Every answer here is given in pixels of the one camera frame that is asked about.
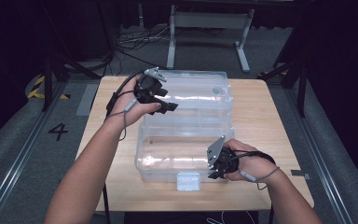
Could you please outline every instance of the gray carpet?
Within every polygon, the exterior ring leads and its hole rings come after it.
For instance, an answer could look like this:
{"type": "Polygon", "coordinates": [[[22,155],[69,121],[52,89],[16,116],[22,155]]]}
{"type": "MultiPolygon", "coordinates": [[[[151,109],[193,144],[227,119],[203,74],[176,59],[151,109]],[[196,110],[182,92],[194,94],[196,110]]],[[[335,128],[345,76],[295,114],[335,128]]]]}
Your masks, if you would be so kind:
{"type": "MultiPolygon", "coordinates": [[[[290,29],[251,30],[245,44],[245,54],[251,72],[244,74],[233,47],[234,41],[238,39],[237,36],[241,36],[241,32],[225,30],[218,35],[210,35],[195,30],[183,31],[176,38],[174,69],[225,71],[229,78],[256,78],[260,72],[272,69],[272,64],[290,32],[290,29]]],[[[168,41],[160,40],[128,53],[150,63],[165,66],[168,41]]],[[[116,55],[121,60],[121,68],[119,60],[115,58],[111,63],[112,72],[109,68],[105,71],[109,76],[116,75],[120,70],[120,74],[126,76],[152,67],[127,55],[118,52],[116,55]]],[[[315,201],[315,211],[324,223],[339,223],[324,183],[310,157],[306,136],[296,120],[296,111],[290,106],[286,90],[274,84],[279,80],[278,77],[273,78],[268,82],[268,86],[301,169],[310,175],[307,183],[315,201]]],[[[63,91],[71,94],[71,98],[58,100],[54,106],[37,138],[29,160],[0,210],[0,223],[43,222],[49,199],[76,156],[97,85],[98,82],[89,80],[83,75],[72,75],[63,91]],[[63,133],[60,141],[57,141],[58,135],[48,131],[61,123],[65,125],[68,133],[63,133]]],[[[42,106],[43,100],[30,99],[29,103],[1,130],[0,184],[24,145],[27,134],[40,115],[42,106]]],[[[358,172],[320,107],[311,86],[307,88],[305,114],[305,121],[309,124],[312,136],[328,164],[351,220],[353,223],[358,223],[358,172]]],[[[123,221],[122,213],[112,213],[112,215],[114,223],[123,221]]],[[[268,215],[268,211],[260,212],[259,222],[268,223],[268,215]]]]}

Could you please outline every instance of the person's right hand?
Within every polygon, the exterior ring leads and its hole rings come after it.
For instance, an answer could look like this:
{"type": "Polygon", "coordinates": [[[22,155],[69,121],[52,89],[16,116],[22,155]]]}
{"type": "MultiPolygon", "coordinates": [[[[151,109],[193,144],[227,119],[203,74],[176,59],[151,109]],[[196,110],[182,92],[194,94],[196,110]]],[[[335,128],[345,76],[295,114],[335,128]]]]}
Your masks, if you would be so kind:
{"type": "MultiPolygon", "coordinates": [[[[247,144],[244,144],[236,139],[229,139],[228,141],[223,144],[223,147],[229,147],[231,150],[235,152],[236,155],[243,154],[245,152],[241,151],[257,151],[255,147],[251,147],[247,144]]],[[[234,173],[225,174],[224,177],[229,180],[246,180],[249,181],[247,178],[243,177],[240,171],[243,171],[255,179],[262,178],[268,174],[270,174],[273,170],[277,168],[275,164],[272,162],[260,158],[258,156],[253,157],[241,157],[239,159],[240,164],[238,165],[238,170],[234,173]]]]}

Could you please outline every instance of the stacked plastic containers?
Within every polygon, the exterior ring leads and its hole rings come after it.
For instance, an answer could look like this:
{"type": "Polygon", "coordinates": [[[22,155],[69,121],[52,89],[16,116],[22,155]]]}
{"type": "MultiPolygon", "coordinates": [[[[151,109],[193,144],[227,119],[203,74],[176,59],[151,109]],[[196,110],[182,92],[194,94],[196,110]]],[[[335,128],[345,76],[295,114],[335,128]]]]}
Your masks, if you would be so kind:
{"type": "Polygon", "coordinates": [[[139,126],[135,166],[146,182],[177,182],[180,175],[208,178],[206,148],[222,135],[234,137],[233,98],[224,72],[173,71],[160,73],[168,91],[165,102],[179,104],[166,114],[145,115],[139,126]]]}

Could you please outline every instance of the printed number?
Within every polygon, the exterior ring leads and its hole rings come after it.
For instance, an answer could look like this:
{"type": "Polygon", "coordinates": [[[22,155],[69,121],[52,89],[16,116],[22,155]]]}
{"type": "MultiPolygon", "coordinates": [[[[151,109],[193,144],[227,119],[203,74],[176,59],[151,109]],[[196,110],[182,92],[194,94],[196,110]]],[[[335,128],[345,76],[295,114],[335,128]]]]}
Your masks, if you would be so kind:
{"type": "Polygon", "coordinates": [[[63,133],[68,133],[68,131],[64,130],[65,125],[63,123],[59,124],[57,127],[51,129],[50,131],[48,131],[49,133],[57,133],[57,140],[56,141],[60,141],[61,138],[61,134],[63,133]]]}

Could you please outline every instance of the desk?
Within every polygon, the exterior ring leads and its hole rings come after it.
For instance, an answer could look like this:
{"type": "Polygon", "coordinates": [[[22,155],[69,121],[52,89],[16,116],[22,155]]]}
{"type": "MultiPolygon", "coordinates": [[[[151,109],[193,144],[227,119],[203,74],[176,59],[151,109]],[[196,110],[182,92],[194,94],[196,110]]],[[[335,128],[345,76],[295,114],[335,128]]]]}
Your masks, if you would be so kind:
{"type": "MultiPolygon", "coordinates": [[[[105,107],[113,91],[124,77],[104,77],[89,114],[77,156],[100,128],[105,107]]],[[[234,104],[232,124],[236,138],[271,155],[289,176],[300,193],[313,206],[303,176],[292,176],[299,170],[275,104],[262,80],[230,79],[234,104]]],[[[109,208],[112,211],[223,211],[270,209],[268,191],[258,190],[256,184],[237,181],[201,183],[200,191],[177,191],[176,183],[144,182],[134,165],[139,123],[127,128],[126,138],[119,142],[116,156],[106,179],[109,208]]],[[[101,198],[98,211],[103,211],[101,198]]]]}

